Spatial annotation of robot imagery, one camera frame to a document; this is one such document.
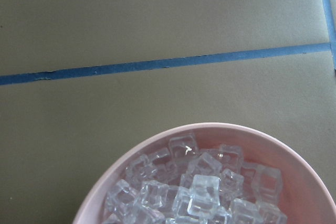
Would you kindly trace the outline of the ice cubes in bowl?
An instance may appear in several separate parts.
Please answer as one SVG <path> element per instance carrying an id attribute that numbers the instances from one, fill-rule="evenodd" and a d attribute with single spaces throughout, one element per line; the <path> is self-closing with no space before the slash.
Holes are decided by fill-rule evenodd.
<path id="1" fill-rule="evenodd" d="M 243 149 L 199 148 L 194 134 L 132 160 L 108 191 L 104 223 L 286 223 L 282 174 Z"/>

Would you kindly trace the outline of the pink bowl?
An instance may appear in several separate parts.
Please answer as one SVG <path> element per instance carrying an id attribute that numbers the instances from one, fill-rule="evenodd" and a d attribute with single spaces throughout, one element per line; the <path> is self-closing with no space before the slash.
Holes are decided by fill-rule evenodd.
<path id="1" fill-rule="evenodd" d="M 335 203 L 313 168 L 294 150 L 276 138 L 245 126 L 229 123 L 195 123 L 159 133 L 121 156 L 99 178 L 81 204 L 74 223 L 102 223 L 107 190 L 117 182 L 127 165 L 141 154 L 165 146 L 169 139 L 193 133 L 201 148 L 220 144 L 239 145 L 249 162 L 281 170 L 283 190 L 279 208 L 288 223 L 335 223 Z"/>

